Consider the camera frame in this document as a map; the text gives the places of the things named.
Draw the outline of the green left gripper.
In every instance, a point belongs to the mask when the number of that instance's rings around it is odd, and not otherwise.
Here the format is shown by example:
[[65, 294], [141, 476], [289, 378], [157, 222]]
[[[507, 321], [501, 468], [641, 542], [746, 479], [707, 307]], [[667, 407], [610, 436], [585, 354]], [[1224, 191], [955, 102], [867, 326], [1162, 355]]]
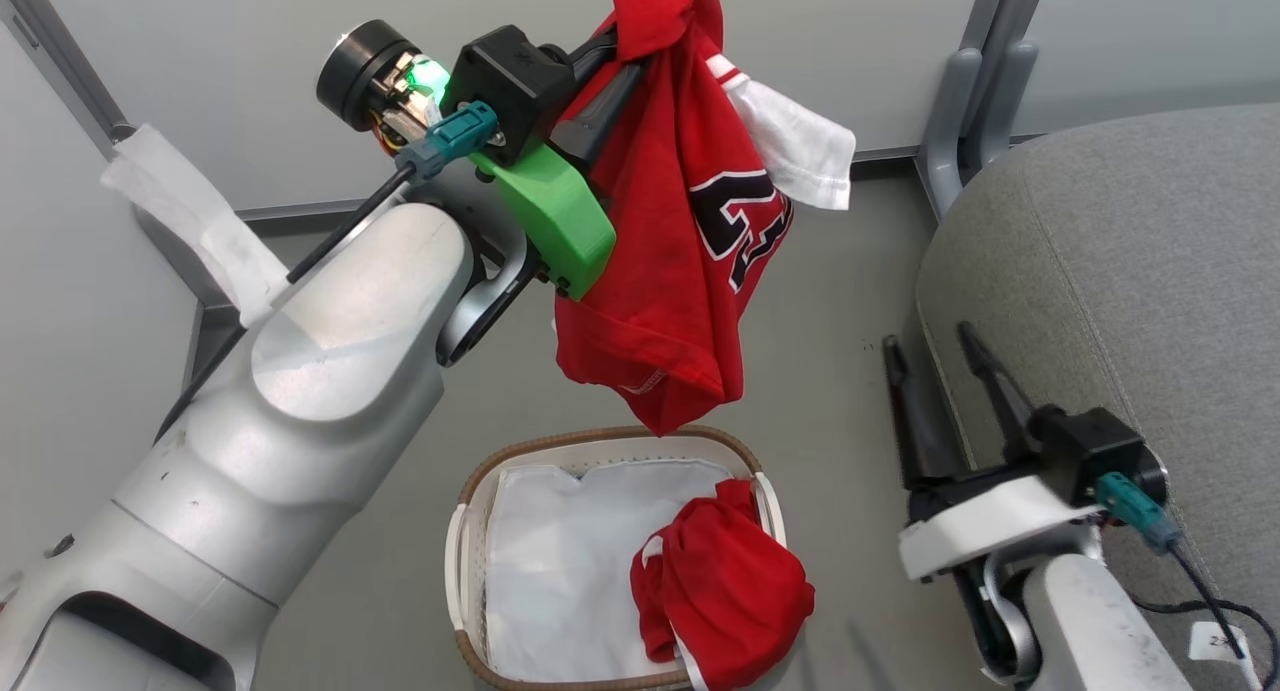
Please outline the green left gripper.
[[444, 70], [431, 58], [401, 56], [380, 77], [380, 138], [410, 184], [430, 184], [453, 163], [472, 164], [539, 253], [535, 271], [571, 299], [599, 280], [616, 243], [580, 168], [598, 163], [645, 63], [621, 67], [580, 113], [558, 120], [575, 73], [598, 73], [617, 47], [617, 26], [608, 24], [570, 54], [571, 65], [548, 56], [462, 56]]

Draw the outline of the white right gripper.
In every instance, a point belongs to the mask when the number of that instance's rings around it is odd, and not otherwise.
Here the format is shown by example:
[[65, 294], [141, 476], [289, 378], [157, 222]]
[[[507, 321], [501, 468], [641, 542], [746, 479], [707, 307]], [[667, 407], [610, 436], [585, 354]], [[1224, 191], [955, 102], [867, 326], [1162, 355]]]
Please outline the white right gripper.
[[913, 371], [897, 337], [884, 337], [883, 362], [908, 527], [899, 557], [908, 578], [922, 581], [997, 549], [1101, 512], [1094, 503], [1062, 499], [1042, 477], [1027, 425], [1030, 403], [973, 322], [957, 322], [957, 340], [980, 381], [1004, 438], [1005, 462], [959, 473], [950, 427], [934, 413], [924, 377]]

